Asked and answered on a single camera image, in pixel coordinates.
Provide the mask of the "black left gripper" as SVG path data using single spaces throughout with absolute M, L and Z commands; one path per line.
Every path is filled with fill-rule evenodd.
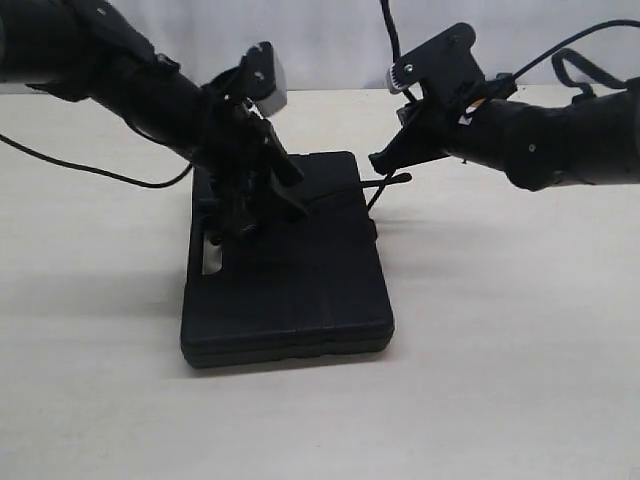
M 307 217 L 288 190 L 304 179 L 273 124 L 252 110 L 237 74 L 202 84 L 194 164 L 205 172 L 204 214 L 211 240 L 254 240 L 272 225 Z

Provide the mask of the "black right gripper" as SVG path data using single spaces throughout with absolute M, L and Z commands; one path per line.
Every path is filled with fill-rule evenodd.
M 446 111 L 424 99 L 405 103 L 397 117 L 397 135 L 382 151 L 369 155 L 376 173 L 388 175 L 445 157 L 480 159 L 480 121 L 474 111 Z

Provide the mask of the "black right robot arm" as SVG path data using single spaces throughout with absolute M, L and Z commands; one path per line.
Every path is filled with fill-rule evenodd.
M 446 109 L 421 101 L 369 161 L 387 175 L 446 157 L 501 172 L 530 192 L 636 185 L 639 90 L 625 88 L 554 107 L 482 99 Z

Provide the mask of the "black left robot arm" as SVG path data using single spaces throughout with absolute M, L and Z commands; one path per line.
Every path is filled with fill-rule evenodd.
M 211 227 L 247 239 L 306 217 L 304 178 L 271 117 L 287 103 L 275 46 L 252 44 L 210 81 L 189 79 L 107 1 L 5 1 L 1 80 L 59 100 L 93 101 L 204 174 Z

